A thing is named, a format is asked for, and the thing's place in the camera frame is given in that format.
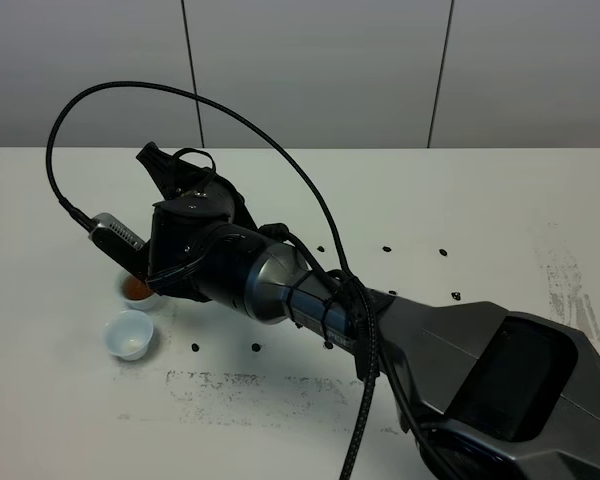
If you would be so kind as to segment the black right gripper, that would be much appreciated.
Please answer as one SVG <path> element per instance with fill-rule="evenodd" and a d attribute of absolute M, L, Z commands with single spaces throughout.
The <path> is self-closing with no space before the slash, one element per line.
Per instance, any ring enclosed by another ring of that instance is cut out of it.
<path fill-rule="evenodd" d="M 191 271 L 210 250 L 210 237 L 228 225 L 254 231 L 256 223 L 244 197 L 225 180 L 214 180 L 203 191 L 179 196 L 177 160 L 147 143 L 136 159 L 145 168 L 165 200 L 154 205 L 149 242 L 150 280 L 172 280 Z"/>

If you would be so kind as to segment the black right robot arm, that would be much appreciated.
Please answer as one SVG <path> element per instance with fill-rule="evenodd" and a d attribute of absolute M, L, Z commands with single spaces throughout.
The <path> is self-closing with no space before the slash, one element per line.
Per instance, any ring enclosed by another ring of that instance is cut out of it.
<path fill-rule="evenodd" d="M 214 167 L 146 145 L 158 187 L 144 276 L 156 293 L 291 320 L 350 353 L 363 397 L 379 375 L 439 479 L 600 479 L 600 355 L 586 335 L 490 302 L 448 307 L 324 270 L 283 224 L 257 226 Z"/>

